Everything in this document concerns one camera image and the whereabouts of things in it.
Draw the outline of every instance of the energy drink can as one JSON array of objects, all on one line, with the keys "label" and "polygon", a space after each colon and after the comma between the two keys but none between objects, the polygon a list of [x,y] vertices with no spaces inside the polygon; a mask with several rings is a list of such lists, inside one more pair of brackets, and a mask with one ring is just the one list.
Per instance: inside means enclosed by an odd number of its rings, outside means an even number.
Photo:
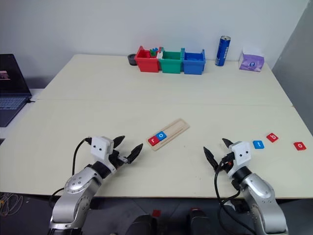
[{"label": "energy drink can", "polygon": [[223,66],[227,56],[228,48],[230,44],[230,37],[221,36],[219,50],[216,55],[215,65]]}]

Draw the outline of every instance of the tissue box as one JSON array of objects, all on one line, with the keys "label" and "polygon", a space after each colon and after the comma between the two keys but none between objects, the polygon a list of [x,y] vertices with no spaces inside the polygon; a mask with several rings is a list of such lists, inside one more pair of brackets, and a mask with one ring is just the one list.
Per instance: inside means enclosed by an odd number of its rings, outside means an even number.
[{"label": "tissue box", "polygon": [[260,72],[264,64],[264,55],[257,50],[243,49],[239,59],[239,69]]}]

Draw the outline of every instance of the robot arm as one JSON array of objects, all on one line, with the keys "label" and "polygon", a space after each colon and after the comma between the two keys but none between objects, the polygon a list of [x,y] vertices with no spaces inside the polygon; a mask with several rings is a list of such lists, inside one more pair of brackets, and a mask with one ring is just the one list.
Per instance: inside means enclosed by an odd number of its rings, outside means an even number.
[{"label": "robot arm", "polygon": [[143,144],[135,147],[128,157],[119,156],[114,150],[124,136],[110,140],[106,137],[93,137],[91,153],[96,162],[86,166],[71,176],[65,186],[64,193],[56,202],[49,225],[48,235],[80,235],[85,222],[90,202],[102,185],[102,181],[110,173],[125,163],[132,163],[139,155]]},{"label": "robot arm", "polygon": [[206,148],[204,153],[215,171],[225,170],[232,184],[240,187],[241,193],[249,205],[257,235],[288,235],[288,228],[283,211],[275,200],[275,192],[271,185],[252,173],[248,168],[251,160],[251,149],[248,142],[232,143],[223,139],[231,150],[219,167],[213,154]]}]

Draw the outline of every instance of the green bin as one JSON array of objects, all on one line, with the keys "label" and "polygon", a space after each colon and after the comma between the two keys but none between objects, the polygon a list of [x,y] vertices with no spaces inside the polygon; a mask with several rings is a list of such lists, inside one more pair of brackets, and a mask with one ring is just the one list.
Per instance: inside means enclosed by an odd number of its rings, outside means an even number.
[{"label": "green bin", "polygon": [[182,66],[183,50],[180,52],[165,51],[160,48],[162,58],[159,58],[161,70],[165,73],[180,73]]}]

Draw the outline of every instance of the laptop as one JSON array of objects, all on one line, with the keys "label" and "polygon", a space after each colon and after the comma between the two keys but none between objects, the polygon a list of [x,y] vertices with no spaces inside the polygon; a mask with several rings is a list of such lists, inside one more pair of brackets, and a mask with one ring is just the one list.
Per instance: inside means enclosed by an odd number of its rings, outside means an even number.
[{"label": "laptop", "polygon": [[0,127],[6,127],[31,98],[13,54],[0,54]]}]

